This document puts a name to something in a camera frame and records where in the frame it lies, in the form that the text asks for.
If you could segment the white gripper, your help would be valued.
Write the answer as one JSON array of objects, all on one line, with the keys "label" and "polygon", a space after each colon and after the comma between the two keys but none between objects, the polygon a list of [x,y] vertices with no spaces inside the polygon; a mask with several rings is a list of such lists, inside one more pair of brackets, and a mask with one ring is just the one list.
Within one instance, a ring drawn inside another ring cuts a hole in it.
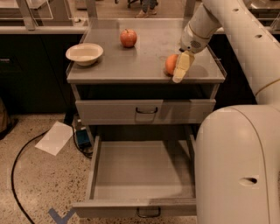
[{"label": "white gripper", "polygon": [[189,24],[184,28],[180,39],[180,51],[182,53],[177,58],[172,77],[175,83],[180,83],[184,79],[194,62],[194,54],[203,51],[209,41],[210,38],[202,38],[193,32]]}]

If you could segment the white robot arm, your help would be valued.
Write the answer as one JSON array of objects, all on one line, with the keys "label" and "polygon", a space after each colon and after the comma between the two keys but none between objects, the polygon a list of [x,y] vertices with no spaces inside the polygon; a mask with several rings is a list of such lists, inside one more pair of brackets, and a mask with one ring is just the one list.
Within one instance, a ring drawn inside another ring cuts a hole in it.
[{"label": "white robot arm", "polygon": [[223,29],[256,99],[211,113],[196,137],[198,224],[280,224],[280,45],[249,0],[201,0],[181,37],[198,53]]}]

